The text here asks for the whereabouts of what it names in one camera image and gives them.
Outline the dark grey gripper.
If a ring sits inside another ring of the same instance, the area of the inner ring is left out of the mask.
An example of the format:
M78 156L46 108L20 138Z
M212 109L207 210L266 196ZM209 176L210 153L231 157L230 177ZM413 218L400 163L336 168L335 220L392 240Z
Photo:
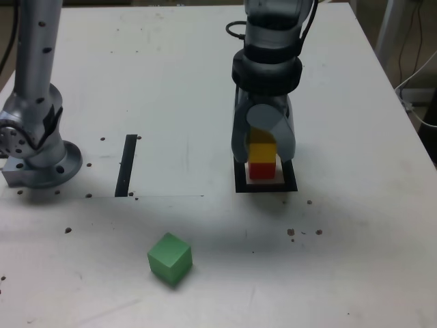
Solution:
M288 95L262 96L236 86L231 149L239 163L246 163L249 152L246 136L250 126L272 135L282 161L291 161L296 151L292 106Z

